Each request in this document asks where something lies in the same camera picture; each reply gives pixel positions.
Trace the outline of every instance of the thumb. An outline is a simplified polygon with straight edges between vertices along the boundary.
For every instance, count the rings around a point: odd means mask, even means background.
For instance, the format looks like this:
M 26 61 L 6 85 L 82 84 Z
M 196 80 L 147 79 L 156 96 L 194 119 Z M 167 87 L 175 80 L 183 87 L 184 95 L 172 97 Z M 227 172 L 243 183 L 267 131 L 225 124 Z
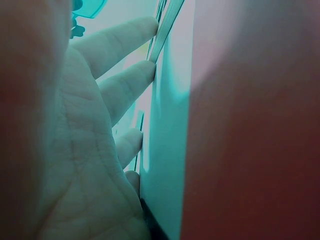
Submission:
M 0 1 L 0 167 L 5 173 L 0 211 L 8 233 L 33 231 L 30 219 L 36 218 L 48 136 L 54 129 L 71 5 L 71 0 Z

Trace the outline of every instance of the palm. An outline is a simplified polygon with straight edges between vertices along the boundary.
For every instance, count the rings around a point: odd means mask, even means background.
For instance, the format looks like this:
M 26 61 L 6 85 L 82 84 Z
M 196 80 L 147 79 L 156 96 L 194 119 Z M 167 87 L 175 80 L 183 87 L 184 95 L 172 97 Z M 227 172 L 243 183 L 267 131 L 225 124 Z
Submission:
M 119 162 L 112 138 L 112 126 L 133 100 L 132 95 L 125 96 L 115 110 L 114 101 L 107 99 L 108 89 L 126 92 L 123 77 L 108 79 L 105 88 L 99 87 L 81 51 L 68 48 L 57 98 L 54 154 L 46 175 L 48 215 L 42 238 L 148 238 L 139 198 L 123 174 L 138 145 L 131 146 L 127 159 Z

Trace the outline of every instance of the white panel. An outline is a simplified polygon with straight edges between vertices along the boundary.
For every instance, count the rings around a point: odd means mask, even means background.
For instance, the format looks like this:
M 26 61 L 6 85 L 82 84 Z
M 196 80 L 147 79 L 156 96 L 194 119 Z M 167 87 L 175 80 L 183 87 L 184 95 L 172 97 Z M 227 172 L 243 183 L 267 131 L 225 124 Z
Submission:
M 140 194 L 171 240 L 180 238 L 183 210 L 194 8 L 194 0 L 182 5 L 155 82 L 138 102 L 144 110 Z

